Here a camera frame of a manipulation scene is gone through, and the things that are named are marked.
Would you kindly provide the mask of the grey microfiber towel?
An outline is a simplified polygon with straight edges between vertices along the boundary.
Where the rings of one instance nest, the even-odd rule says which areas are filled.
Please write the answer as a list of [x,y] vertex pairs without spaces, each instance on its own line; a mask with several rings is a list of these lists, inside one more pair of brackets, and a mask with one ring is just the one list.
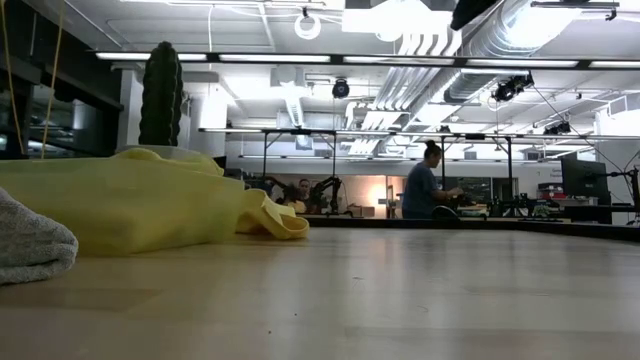
[[0,286],[51,279],[75,263],[78,241],[0,187]]

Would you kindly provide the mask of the black beam with light strips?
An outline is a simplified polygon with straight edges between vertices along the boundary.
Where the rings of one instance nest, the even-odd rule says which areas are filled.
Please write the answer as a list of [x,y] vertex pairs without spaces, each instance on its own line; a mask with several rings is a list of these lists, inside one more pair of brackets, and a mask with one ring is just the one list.
[[180,53],[187,63],[390,66],[460,69],[524,69],[571,71],[640,71],[640,60],[485,58],[408,55],[343,55],[293,53]]

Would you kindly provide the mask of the green cactus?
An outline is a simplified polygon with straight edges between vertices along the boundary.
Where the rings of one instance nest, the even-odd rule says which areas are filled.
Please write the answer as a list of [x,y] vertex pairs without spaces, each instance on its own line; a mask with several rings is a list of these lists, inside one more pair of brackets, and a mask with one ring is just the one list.
[[178,53],[170,42],[160,42],[145,63],[138,137],[140,145],[178,145],[183,86]]

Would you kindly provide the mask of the yellow translucent plastic tray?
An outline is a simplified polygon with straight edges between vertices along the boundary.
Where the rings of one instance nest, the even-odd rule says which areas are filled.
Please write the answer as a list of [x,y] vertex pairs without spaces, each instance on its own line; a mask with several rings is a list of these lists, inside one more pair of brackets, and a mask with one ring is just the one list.
[[0,161],[0,187],[66,226],[82,255],[121,256],[224,240],[241,198],[163,195],[109,158]]

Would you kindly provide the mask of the red storage bin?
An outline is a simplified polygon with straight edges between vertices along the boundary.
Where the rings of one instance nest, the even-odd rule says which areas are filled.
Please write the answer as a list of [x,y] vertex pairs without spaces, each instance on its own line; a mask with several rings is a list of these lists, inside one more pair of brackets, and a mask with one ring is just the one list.
[[562,183],[539,183],[537,185],[537,198],[543,200],[565,199],[567,195],[564,193]]

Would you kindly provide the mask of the black computer monitor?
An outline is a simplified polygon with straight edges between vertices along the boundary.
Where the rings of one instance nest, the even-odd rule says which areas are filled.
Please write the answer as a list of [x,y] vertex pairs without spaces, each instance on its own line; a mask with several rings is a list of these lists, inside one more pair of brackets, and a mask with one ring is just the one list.
[[607,183],[606,165],[601,162],[573,158],[561,160],[563,190],[567,197],[586,197],[593,205],[566,206],[564,213],[573,222],[611,224],[611,195]]

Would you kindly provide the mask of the black background workstation frame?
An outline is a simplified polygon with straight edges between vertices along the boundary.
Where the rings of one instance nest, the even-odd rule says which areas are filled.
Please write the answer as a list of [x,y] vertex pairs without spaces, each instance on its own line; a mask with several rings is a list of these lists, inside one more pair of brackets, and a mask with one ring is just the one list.
[[[333,177],[353,170],[357,163],[373,162],[416,162],[423,158],[418,149],[425,150],[431,142],[441,147],[440,176],[448,177],[448,166],[464,157],[455,156],[454,146],[463,142],[469,145],[480,145],[491,140],[506,154],[502,160],[507,166],[509,194],[516,194],[517,186],[514,178],[513,137],[483,133],[443,133],[443,132],[397,132],[397,131],[356,131],[330,130],[317,128],[211,128],[200,127],[200,133],[247,134],[262,137],[262,148],[259,154],[247,154],[242,149],[228,160],[237,161],[241,168],[256,171],[263,177],[271,173],[326,173]],[[321,140],[322,149],[297,150],[273,153],[270,148],[278,147],[281,138],[303,136],[312,140]],[[256,168],[250,163],[260,161]]]

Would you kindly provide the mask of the black aluminium table frame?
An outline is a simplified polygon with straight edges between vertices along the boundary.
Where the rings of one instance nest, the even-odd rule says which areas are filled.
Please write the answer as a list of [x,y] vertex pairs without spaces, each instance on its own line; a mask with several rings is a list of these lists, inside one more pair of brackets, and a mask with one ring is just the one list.
[[489,220],[412,220],[309,215],[305,216],[305,219],[311,227],[522,231],[640,244],[639,227],[600,224],[525,221],[511,218],[490,218]]

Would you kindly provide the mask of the silver ventilation duct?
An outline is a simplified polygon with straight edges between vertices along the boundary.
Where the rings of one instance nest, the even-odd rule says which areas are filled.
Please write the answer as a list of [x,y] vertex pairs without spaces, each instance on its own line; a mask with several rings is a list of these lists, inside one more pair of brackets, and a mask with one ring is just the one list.
[[[470,57],[530,57],[555,39],[580,14],[577,8],[534,7],[533,1],[506,0],[463,47]],[[495,75],[449,71],[444,101],[464,103],[482,92]]]

